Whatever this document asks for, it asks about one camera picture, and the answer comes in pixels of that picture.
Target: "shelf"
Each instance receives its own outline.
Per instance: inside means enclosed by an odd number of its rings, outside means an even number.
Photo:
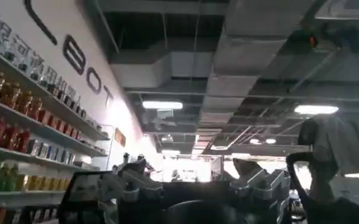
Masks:
[[[30,117],[25,116],[24,114],[21,114],[20,112],[1,103],[0,117],[3,117],[8,124],[17,124],[24,128],[29,128],[32,133],[57,143],[58,145],[73,149],[75,152],[88,156],[107,156],[106,154],[81,143],[79,140],[64,135],[62,132],[59,132],[47,125],[43,125],[42,123],[31,119]]]
[[[0,206],[59,205],[64,193],[64,191],[0,192]]]
[[[0,56],[0,71],[5,73],[7,79],[18,82],[22,89],[32,91],[34,96],[39,96],[43,100],[43,104],[46,109],[51,112],[56,112],[63,121],[69,123],[73,127],[76,127],[84,135],[92,140],[110,140],[104,136],[95,127],[90,125],[87,121],[82,119],[78,114],[66,106],[63,102],[54,97],[46,89],[42,88],[37,82],[30,77],[24,75],[16,66]]]
[[[63,164],[50,159],[40,158],[26,153],[0,148],[0,160],[8,160],[8,159],[15,160],[18,162],[24,162],[24,163],[34,163],[39,166],[50,167],[57,170],[89,171],[87,169],[83,169],[81,167],[77,167],[74,165]]]

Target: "exposed ceiling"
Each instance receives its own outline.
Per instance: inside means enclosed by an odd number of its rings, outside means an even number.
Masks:
[[[303,150],[278,146],[295,145],[308,118],[294,113],[296,105],[336,105],[339,113],[359,115],[359,1],[332,2],[99,0],[98,6],[114,45],[113,72],[159,149],[283,156]],[[179,101],[183,109],[167,116],[143,108],[144,100]],[[277,145],[255,147],[252,138]]]

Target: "black letter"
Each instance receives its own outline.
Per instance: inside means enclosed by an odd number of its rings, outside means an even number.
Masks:
[[[108,90],[108,88],[106,86],[104,86],[104,90],[107,93],[106,96],[106,108],[108,108],[111,104],[111,102],[114,100],[113,95],[111,94],[111,92]]]
[[[35,21],[38,27],[45,33],[45,35],[51,40],[54,45],[57,45],[56,37],[53,36],[51,31],[44,25],[42,20],[37,16],[32,7],[32,0],[25,0],[25,8],[27,10],[27,14]]]
[[[96,80],[98,80],[98,87],[95,87],[91,82],[90,82],[90,75],[93,74],[96,78]],[[98,74],[96,73],[95,69],[92,67],[88,67],[87,69],[87,75],[86,75],[86,79],[87,79],[87,85],[88,87],[90,87],[90,89],[96,93],[99,94],[101,93],[102,90],[102,81],[101,78],[99,78]]]
[[[76,72],[79,75],[82,75],[84,72],[84,67],[86,66],[86,57],[84,56],[84,53],[80,47],[77,45],[74,38],[69,34],[67,34],[65,37],[63,55],[71,64],[71,66],[76,70]]]

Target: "tube light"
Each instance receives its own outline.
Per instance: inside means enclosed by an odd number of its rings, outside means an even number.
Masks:
[[[235,158],[248,158],[251,156],[249,153],[232,153],[232,156]]]
[[[204,150],[203,149],[193,149],[193,151],[191,151],[192,155],[200,155],[202,154]]]
[[[179,150],[162,150],[162,154],[178,155],[178,154],[180,154],[180,151]]]
[[[143,101],[143,107],[145,109],[181,110],[183,104],[181,102]]]
[[[323,105],[298,105],[294,112],[299,114],[333,114],[339,110],[334,106]]]
[[[266,143],[267,144],[275,144],[277,142],[277,140],[275,140],[274,138],[268,138],[266,139]]]
[[[259,139],[253,138],[253,139],[250,139],[250,144],[260,145],[261,143],[260,143]]]

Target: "white wall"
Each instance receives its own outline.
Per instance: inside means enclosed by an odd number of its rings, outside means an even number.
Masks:
[[[43,57],[46,65],[52,66],[74,87],[81,95],[81,105],[90,117],[100,124],[118,127],[124,133],[127,138],[126,151],[139,152],[140,148],[145,148],[143,151],[146,156],[153,155],[155,149],[152,144],[140,147],[143,145],[141,141],[143,133],[132,109],[124,100],[121,87],[117,84],[103,51],[94,39],[85,21],[86,17],[77,5],[77,0],[33,0],[32,5],[36,14],[56,37],[59,42],[57,46],[50,42],[28,15],[23,0],[0,0],[1,19],[13,29],[13,33],[18,33],[21,39]],[[114,102],[110,108],[105,106],[105,91],[102,89],[100,94],[93,93],[87,86],[86,74],[79,75],[63,56],[62,46],[67,34],[76,40],[84,52],[87,67],[94,67],[99,74],[102,87],[107,86],[114,96]],[[110,163],[117,163],[121,161],[123,150],[115,142],[112,145],[113,158]],[[106,166],[106,159],[94,159],[94,161],[101,168]]]

